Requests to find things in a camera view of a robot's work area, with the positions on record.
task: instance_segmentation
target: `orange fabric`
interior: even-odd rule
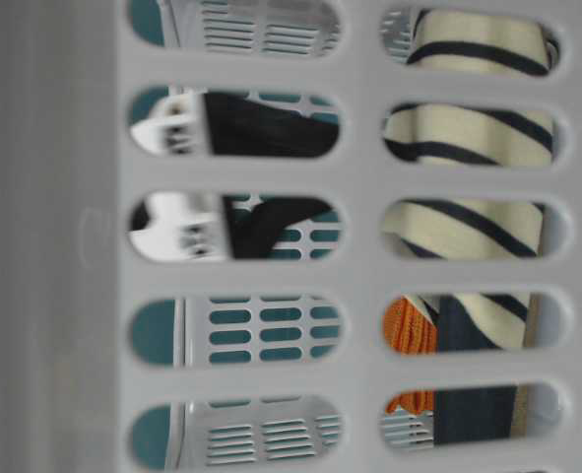
[[[389,306],[382,328],[387,343],[400,353],[420,355],[437,350],[437,329],[405,298]],[[387,413],[393,413],[399,405],[415,415],[431,411],[433,393],[417,391],[401,394],[387,405]]]

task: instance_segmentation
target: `teal surface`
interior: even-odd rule
[[[162,17],[157,0],[130,0],[129,19],[142,39],[163,46]]]
[[[145,362],[172,365],[174,301],[145,306],[131,325],[133,350]]]
[[[270,348],[260,352],[260,360],[263,362],[284,362],[289,360],[299,360],[301,350],[297,347],[291,348]]]
[[[169,422],[170,408],[161,406],[147,411],[131,429],[131,448],[144,466],[163,470]]]
[[[299,320],[301,310],[296,307],[265,308],[260,312],[263,322],[286,322],[289,320]]]
[[[333,125],[339,124],[339,115],[335,113],[313,113],[310,115],[310,118],[314,118],[315,120],[325,121],[326,123],[332,123]]]
[[[168,87],[154,87],[143,92],[131,103],[127,116],[129,126],[148,118],[155,104],[167,96]]]
[[[313,307],[310,310],[310,316],[314,319],[322,319],[322,318],[338,318],[339,315],[337,314],[337,310],[333,307],[328,305],[320,306],[320,307]]]
[[[313,249],[310,251],[310,257],[312,259],[321,259],[332,252],[331,249]]]

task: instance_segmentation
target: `navy stripe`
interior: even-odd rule
[[[543,147],[545,147],[550,153],[553,152],[553,135],[546,130],[545,127],[530,120],[524,115],[515,111],[507,110],[492,110],[485,108],[472,108],[472,110],[488,115],[495,120],[512,127],[516,131],[519,131],[523,135],[528,136],[532,140],[543,145]]]
[[[391,113],[395,114],[400,111],[408,111],[417,109],[419,106],[424,105],[436,105],[437,103],[404,103],[400,106],[395,107],[391,110]],[[474,111],[481,113],[483,115],[487,115],[490,118],[493,118],[496,121],[500,121],[505,125],[513,128],[514,130],[522,133],[523,135],[531,138],[532,140],[540,143],[543,147],[545,147],[550,153],[553,152],[553,135],[546,130],[544,126],[539,125],[535,121],[530,120],[529,118],[521,115],[515,111],[508,111],[508,110],[498,110],[498,109],[491,109],[491,108],[470,108],[466,106],[459,106],[459,105],[452,105],[446,104],[445,106],[452,106],[455,108],[462,108],[468,111]]]
[[[411,54],[407,64],[416,64],[426,57],[440,54],[485,59],[530,76],[545,76],[549,73],[547,67],[530,57],[500,47],[466,41],[429,42]]]
[[[391,109],[391,114],[395,115],[400,111],[415,110],[420,106],[420,103],[403,103]]]
[[[415,38],[418,35],[418,29],[420,28],[420,23],[426,17],[426,15],[428,15],[429,13],[430,13],[430,10],[425,8],[418,15],[418,19],[416,20],[416,25],[413,28],[413,38]]]
[[[536,251],[509,233],[506,229],[477,212],[447,200],[407,200],[435,212],[440,212],[494,240],[511,254],[519,258],[533,258]]]
[[[406,238],[402,238],[400,236],[400,240],[409,248],[413,255],[417,256],[420,259],[443,259],[437,253],[433,253],[432,251],[429,251],[426,248],[422,248],[421,246],[418,246],[415,243],[408,241]]]
[[[493,303],[500,305],[508,312],[513,313],[523,322],[527,321],[527,313],[529,312],[529,309],[513,296],[509,294],[482,294],[482,296]]]
[[[421,156],[435,156],[446,160],[455,161],[464,165],[499,166],[499,164],[474,151],[449,145],[439,141],[424,141],[420,143],[401,143],[385,139],[389,151],[403,161],[415,163]]]
[[[439,320],[439,312],[437,312],[437,310],[432,308],[430,306],[430,304],[428,304],[424,299],[421,299],[421,302],[424,304],[424,307],[426,307],[426,311],[428,312],[428,315],[430,315],[430,319],[432,320],[432,324],[436,327],[437,320]]]

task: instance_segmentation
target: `oval hole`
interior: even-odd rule
[[[260,360],[263,362],[285,362],[299,360],[301,349],[297,347],[289,348],[267,348],[260,352]]]
[[[134,209],[129,237],[142,255],[162,263],[310,260],[339,244],[342,224],[309,221],[332,212],[326,202],[307,197],[262,201],[253,195],[245,201],[215,193],[155,192]],[[321,227],[325,240],[309,237]]]
[[[339,412],[317,396],[186,401],[145,412],[129,444],[135,458],[153,470],[285,460],[300,465],[328,454],[343,428]]]
[[[211,53],[318,58],[341,36],[337,14],[322,0],[168,0],[161,7],[130,0],[129,17],[135,33],[151,44]]]
[[[389,56],[423,69],[543,77],[560,56],[550,29],[485,12],[392,8],[379,29]]]
[[[146,152],[312,159],[339,138],[339,111],[302,93],[155,87],[133,100],[127,117],[133,140]]]
[[[296,327],[267,328],[260,332],[263,342],[287,342],[301,338],[301,330]]]
[[[296,307],[265,308],[260,312],[263,322],[286,322],[289,320],[299,320],[301,310]]]
[[[337,310],[309,295],[197,295],[144,306],[130,324],[129,340],[146,363],[204,369],[309,363],[336,348],[342,329]]]
[[[251,320],[248,310],[215,310],[210,313],[210,321],[217,325],[228,323],[246,323]]]
[[[228,330],[221,332],[212,332],[210,334],[210,343],[212,345],[235,345],[247,343],[251,340],[251,333],[246,330]]]
[[[145,362],[172,365],[174,301],[148,304],[137,312],[130,328],[133,351]]]
[[[410,453],[545,436],[564,414],[557,393],[546,384],[431,388],[392,398],[380,416],[379,428],[389,447]]]
[[[559,249],[566,225],[540,203],[408,199],[389,208],[382,233],[388,248],[407,259],[530,259]]]
[[[566,322],[559,304],[544,294],[412,294],[387,307],[382,332],[401,355],[442,355],[549,347]]]
[[[216,352],[210,355],[211,365],[231,365],[249,363],[251,354],[246,350],[236,350],[233,352]]]
[[[312,327],[310,329],[310,336],[312,338],[338,338],[339,325],[324,325]]]
[[[538,169],[559,148],[556,130],[539,111],[411,103],[388,113],[383,138],[406,163]]]

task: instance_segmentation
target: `black fabric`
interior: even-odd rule
[[[452,296],[440,298],[437,352],[498,349]],[[515,386],[435,391],[436,445],[509,438]]]
[[[273,198],[256,205],[249,216],[237,221],[231,217],[231,202],[225,199],[227,224],[236,259],[266,258],[286,227],[332,208],[310,198]]]
[[[429,42],[414,51],[407,64],[416,64],[426,57],[445,54],[484,59],[530,76],[545,76],[549,73],[546,66],[530,57],[501,47],[466,41]]]
[[[218,156],[311,159],[326,154],[339,138],[339,125],[231,94],[205,94],[205,106]]]
[[[432,306],[426,301],[422,300],[421,303],[424,304],[424,307],[426,308],[428,315],[430,315],[430,320],[432,320],[432,324],[436,327],[437,322],[439,320],[439,312],[432,308]]]
[[[150,221],[151,217],[149,216],[146,204],[141,203],[133,211],[133,217],[130,222],[131,232],[145,229]]]
[[[459,146],[437,141],[416,143],[399,143],[385,139],[389,151],[403,161],[416,162],[422,156],[434,156],[464,165],[498,166],[498,163],[487,156]]]

